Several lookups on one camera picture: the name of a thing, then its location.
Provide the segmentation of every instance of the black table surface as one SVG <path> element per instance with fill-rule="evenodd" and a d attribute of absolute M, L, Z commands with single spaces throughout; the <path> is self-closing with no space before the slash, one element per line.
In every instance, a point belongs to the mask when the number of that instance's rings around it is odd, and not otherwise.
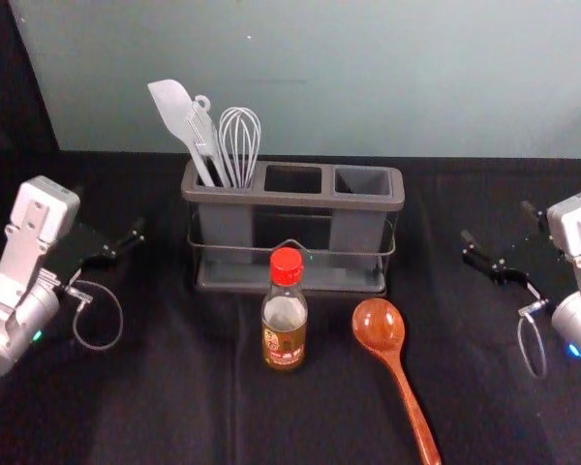
<path fill-rule="evenodd" d="M 443 463 L 581 464 L 581 362 L 539 317 L 549 374 L 529 376 L 516 344 L 529 297 L 463 265 L 459 238 L 468 228 L 507 247 L 529 230 L 519 202 L 544 207 L 581 191 L 581 162 L 328 160 L 404 174 L 388 297 L 406 321 L 404 366 Z M 120 298 L 120 344 L 82 349 L 66 304 L 0 380 L 0 463 L 419 463 L 395 385 L 353 340 L 356 300 L 310 298 L 306 361 L 277 374 L 261 360 L 260 296 L 191 289 L 186 161 L 0 153 L 0 254 L 16 188 L 38 173 L 84 185 L 79 219 L 104 233 L 147 219 L 144 246 L 86 276 Z M 111 320 L 99 295 L 91 312 L 106 311 Z"/>

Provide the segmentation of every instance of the ladle handle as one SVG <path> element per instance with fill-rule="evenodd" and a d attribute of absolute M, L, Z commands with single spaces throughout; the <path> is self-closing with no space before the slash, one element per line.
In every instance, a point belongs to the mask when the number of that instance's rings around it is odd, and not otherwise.
<path fill-rule="evenodd" d="M 383 358 L 400 389 L 400 394 L 403 398 L 405 408 L 407 409 L 407 415 L 409 416 L 409 421 L 413 429 L 413 435 L 415 436 L 417 447 L 419 448 L 419 455 L 421 456 L 422 463 L 424 465 L 441 465 L 442 459 L 439 456 L 439 451 L 437 450 L 437 445 L 433 439 L 433 434 L 431 433 L 426 418 L 417 403 L 417 399 L 415 399 L 411 386 L 409 386 L 409 381 L 407 381 L 407 376 L 405 375 L 402 364 L 400 363 L 400 354 L 390 352 L 383 354 Z"/>

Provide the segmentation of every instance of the light blue wall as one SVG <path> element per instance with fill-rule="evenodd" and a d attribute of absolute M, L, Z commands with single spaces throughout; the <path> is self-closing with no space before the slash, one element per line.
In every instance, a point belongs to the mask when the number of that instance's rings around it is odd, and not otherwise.
<path fill-rule="evenodd" d="M 261 153 L 581 158 L 581 0 L 12 6 L 62 149 L 184 151 L 146 89 L 174 78 Z"/>

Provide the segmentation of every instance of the glass bottle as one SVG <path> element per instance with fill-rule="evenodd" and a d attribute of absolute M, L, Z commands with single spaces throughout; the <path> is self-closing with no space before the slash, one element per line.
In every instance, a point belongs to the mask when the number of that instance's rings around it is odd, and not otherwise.
<path fill-rule="evenodd" d="M 270 259 L 271 286 L 262 303 L 262 354 L 271 368 L 298 367 L 305 357 L 308 306 L 301 293 L 303 261 L 297 249 L 282 247 Z"/>

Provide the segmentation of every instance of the wooden spoon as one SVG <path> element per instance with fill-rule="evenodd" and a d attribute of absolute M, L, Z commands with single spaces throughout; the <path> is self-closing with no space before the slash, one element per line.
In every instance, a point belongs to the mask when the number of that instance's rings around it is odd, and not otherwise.
<path fill-rule="evenodd" d="M 364 300 L 352 314 L 352 332 L 368 352 L 387 365 L 396 380 L 422 463 L 441 465 L 435 440 L 400 362 L 400 351 L 405 341 L 405 323 L 398 309 L 382 298 Z"/>

